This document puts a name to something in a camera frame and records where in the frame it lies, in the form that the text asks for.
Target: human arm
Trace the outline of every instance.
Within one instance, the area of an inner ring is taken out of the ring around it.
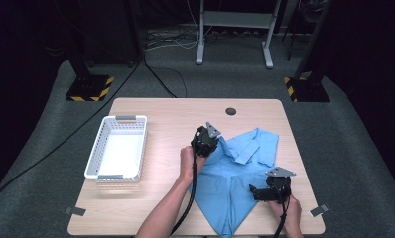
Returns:
[[[139,228],[136,238],[167,238],[170,236],[176,218],[179,214],[183,198],[193,180],[194,152],[191,146],[184,147],[180,151],[180,174],[169,192],[151,211]],[[197,173],[200,172],[205,157],[197,157]]]
[[[287,234],[288,238],[302,238],[303,234],[300,230],[302,207],[300,205],[300,201],[298,201],[292,195],[290,195],[289,199],[290,203],[288,205],[287,218],[284,224],[285,233]],[[267,201],[267,203],[271,206],[276,217],[279,219],[283,214],[282,204],[278,204],[276,201]]]

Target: metal stand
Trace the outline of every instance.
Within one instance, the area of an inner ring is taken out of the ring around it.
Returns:
[[[197,47],[197,64],[203,64],[204,52],[204,26],[222,26],[222,27],[243,27],[243,28],[260,28],[269,29],[266,41],[262,43],[263,55],[265,57],[266,67],[273,68],[269,44],[276,20],[278,18],[279,6],[281,0],[276,0],[274,12],[270,14],[262,13],[239,13],[239,12],[215,12],[204,11],[204,0],[200,0],[200,21]]]
[[[112,78],[108,75],[91,75],[83,61],[80,53],[77,51],[72,34],[67,28],[64,16],[55,5],[55,15],[61,31],[61,40],[65,47],[65,52],[76,73],[76,80],[66,94],[68,101],[100,101],[103,100],[108,92]]]
[[[319,62],[307,79],[301,78],[304,68],[306,67],[310,53],[319,35],[319,31],[323,25],[325,17],[329,11],[332,0],[329,0],[322,11],[321,18],[315,27],[315,31],[311,37],[308,49],[300,61],[294,77],[285,77],[284,81],[288,89],[288,94],[292,101],[298,102],[330,102],[328,94],[322,86],[322,78],[331,61],[337,48],[330,47],[325,53],[323,60]]]

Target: tripod base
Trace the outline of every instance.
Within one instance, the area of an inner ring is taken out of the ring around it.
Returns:
[[[114,77],[108,75],[77,77],[66,94],[66,101],[102,101],[113,80]]]
[[[304,78],[284,78],[288,94],[294,102],[330,102],[325,89],[320,83],[313,83]]]

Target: table leg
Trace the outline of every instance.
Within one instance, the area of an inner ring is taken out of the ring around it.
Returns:
[[[204,0],[200,0],[200,20],[199,20],[199,31],[198,31],[198,47],[197,47],[197,65],[203,63],[203,51],[204,51]]]
[[[272,35],[274,33],[275,23],[278,18],[278,10],[280,5],[281,5],[281,0],[277,0],[277,2],[275,3],[274,12],[272,13],[271,23],[269,26],[269,32],[266,37],[266,41],[262,43],[263,55],[265,57],[266,67],[269,69],[272,69],[274,67],[274,64],[272,62],[271,52],[269,51],[269,44],[271,43]]]

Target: white bin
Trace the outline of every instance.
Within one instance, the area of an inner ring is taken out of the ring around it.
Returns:
[[[139,181],[146,134],[146,116],[104,117],[89,156],[85,177],[97,182]]]

